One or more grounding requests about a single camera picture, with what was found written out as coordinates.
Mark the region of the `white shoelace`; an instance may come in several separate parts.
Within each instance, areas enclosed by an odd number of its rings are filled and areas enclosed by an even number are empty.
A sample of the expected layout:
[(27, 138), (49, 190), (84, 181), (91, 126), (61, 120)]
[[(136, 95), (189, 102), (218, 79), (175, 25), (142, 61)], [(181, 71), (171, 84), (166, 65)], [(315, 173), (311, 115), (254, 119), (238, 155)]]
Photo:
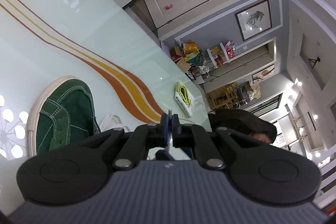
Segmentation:
[[(99, 128), (101, 132), (110, 129), (123, 128), (125, 132), (133, 132), (135, 127), (129, 127), (125, 124), (117, 114), (108, 114), (100, 122)], [(192, 153), (188, 148), (172, 148), (169, 151), (170, 155), (177, 160), (186, 160), (192, 158)]]

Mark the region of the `green canvas sneaker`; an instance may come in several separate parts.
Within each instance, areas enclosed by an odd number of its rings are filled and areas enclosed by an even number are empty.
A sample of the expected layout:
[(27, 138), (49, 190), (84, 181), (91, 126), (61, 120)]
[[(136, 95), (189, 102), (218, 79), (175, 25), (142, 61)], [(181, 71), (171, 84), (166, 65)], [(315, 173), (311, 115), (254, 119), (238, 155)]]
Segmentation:
[(35, 101), (26, 130), (29, 157), (99, 134), (89, 86), (75, 76), (56, 79)]

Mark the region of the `wooden chair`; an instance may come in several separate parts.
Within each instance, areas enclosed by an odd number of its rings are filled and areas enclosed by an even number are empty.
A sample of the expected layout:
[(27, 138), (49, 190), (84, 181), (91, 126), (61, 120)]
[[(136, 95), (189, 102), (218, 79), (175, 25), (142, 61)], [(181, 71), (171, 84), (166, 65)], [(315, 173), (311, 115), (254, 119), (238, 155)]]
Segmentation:
[(237, 105), (239, 102), (237, 88), (238, 83), (234, 82), (207, 93), (210, 109), (231, 109)]

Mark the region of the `yellow white folded cloth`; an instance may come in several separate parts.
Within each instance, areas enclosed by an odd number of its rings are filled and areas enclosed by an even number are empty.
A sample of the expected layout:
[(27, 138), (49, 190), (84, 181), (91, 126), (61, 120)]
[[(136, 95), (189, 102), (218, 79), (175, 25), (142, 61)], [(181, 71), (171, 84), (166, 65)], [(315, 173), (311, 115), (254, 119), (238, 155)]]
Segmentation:
[(174, 99), (184, 114), (189, 118), (194, 115), (194, 111), (196, 111), (199, 106), (202, 106), (201, 102), (195, 99), (182, 81), (178, 81), (176, 84)]

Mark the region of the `cardboard boxes and bags pile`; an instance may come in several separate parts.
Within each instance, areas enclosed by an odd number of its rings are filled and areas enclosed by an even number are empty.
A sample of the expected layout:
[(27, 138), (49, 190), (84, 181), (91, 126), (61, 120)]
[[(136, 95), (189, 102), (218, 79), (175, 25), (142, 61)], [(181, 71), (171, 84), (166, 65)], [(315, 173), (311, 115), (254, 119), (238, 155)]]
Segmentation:
[(206, 64), (205, 57), (197, 43), (188, 40), (181, 46), (174, 46), (169, 50), (170, 58), (183, 73), (192, 67), (202, 67)]

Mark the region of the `framed ink painting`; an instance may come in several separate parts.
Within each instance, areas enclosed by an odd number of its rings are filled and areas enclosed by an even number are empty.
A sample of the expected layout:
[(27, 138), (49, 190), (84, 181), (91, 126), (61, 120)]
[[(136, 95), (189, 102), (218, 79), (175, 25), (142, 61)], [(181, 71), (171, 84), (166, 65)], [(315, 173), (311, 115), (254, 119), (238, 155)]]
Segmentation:
[(272, 28), (269, 0), (263, 0), (235, 14), (244, 41)]

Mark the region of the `white wall shelf with items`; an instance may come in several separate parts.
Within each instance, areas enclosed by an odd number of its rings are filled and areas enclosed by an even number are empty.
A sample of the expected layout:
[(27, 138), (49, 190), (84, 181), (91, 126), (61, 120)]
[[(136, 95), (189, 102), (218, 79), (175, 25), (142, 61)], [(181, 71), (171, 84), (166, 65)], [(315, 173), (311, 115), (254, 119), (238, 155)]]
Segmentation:
[(207, 49), (207, 54), (215, 68), (220, 68), (230, 63), (236, 57), (233, 41), (219, 43), (217, 46)]

